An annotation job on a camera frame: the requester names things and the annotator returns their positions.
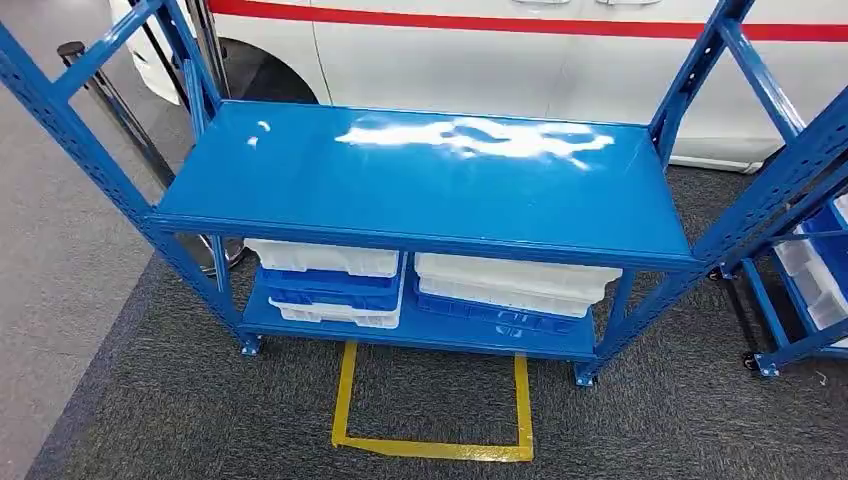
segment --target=white van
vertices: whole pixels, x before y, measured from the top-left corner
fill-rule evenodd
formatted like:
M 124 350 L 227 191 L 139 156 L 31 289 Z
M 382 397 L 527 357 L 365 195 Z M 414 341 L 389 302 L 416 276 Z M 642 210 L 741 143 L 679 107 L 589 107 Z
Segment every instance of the white van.
M 221 38 L 275 57 L 320 103 L 625 123 L 650 122 L 716 5 L 716 0 L 208 1 Z M 129 9 L 126 0 L 110 2 L 115 19 Z M 756 3 L 748 15 L 746 32 L 807 121 L 846 85 L 846 24 L 845 0 L 769 0 Z M 151 26 L 161 35 L 155 20 Z M 176 103 L 143 33 L 127 45 L 144 82 Z M 753 172 L 780 145 L 726 54 L 689 109 L 672 162 Z

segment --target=van wheel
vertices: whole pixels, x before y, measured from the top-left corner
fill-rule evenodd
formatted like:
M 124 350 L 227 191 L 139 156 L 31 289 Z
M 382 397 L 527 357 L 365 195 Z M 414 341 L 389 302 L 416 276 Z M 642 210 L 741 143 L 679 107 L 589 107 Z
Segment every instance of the van wheel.
M 230 95 L 240 100 L 318 103 L 309 85 L 288 65 L 266 51 L 221 38 Z

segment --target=blue plastic tray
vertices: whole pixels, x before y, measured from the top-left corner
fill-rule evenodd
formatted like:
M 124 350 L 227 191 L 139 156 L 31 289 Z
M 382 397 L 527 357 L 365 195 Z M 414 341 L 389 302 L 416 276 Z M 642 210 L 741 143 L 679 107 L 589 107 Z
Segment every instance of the blue plastic tray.
M 421 310 L 466 320 L 495 323 L 503 327 L 502 330 L 498 330 L 500 333 L 510 336 L 518 336 L 523 330 L 568 335 L 575 325 L 586 321 L 592 315 L 591 308 L 586 316 L 577 318 L 430 295 L 422 293 L 418 288 L 417 275 L 413 280 L 415 294 L 418 297 L 418 308 Z
M 391 278 L 361 277 L 345 272 L 307 270 L 292 272 L 259 267 L 256 282 L 268 288 L 275 302 L 313 305 L 350 305 L 364 310 L 392 311 L 397 308 L 403 255 L 398 274 Z

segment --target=stacked trays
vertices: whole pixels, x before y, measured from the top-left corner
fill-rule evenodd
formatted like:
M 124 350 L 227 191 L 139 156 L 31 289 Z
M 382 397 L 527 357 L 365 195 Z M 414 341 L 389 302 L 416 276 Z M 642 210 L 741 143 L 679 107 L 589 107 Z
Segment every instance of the stacked trays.
M 496 323 L 503 333 L 567 334 L 621 270 L 433 253 L 415 254 L 418 307 Z
M 795 229 L 801 234 L 846 230 L 848 196 L 828 202 L 818 213 Z M 786 273 L 792 277 L 819 329 L 848 318 L 848 236 L 814 237 L 781 243 L 774 248 Z M 848 348 L 848 339 L 833 344 Z
M 406 255 L 397 251 L 246 239 L 256 282 L 286 320 L 396 328 Z

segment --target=red stripe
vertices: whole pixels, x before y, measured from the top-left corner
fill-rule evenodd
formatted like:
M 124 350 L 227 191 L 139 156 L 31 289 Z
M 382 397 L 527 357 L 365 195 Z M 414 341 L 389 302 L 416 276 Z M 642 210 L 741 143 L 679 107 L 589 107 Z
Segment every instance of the red stripe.
M 686 22 L 608 22 L 601 20 L 459 17 L 280 5 L 251 0 L 209 0 L 209 6 L 215 13 L 245 17 L 450 30 L 692 39 L 697 38 L 704 28 L 702 23 Z M 848 25 L 746 24 L 744 29 L 751 40 L 848 42 Z

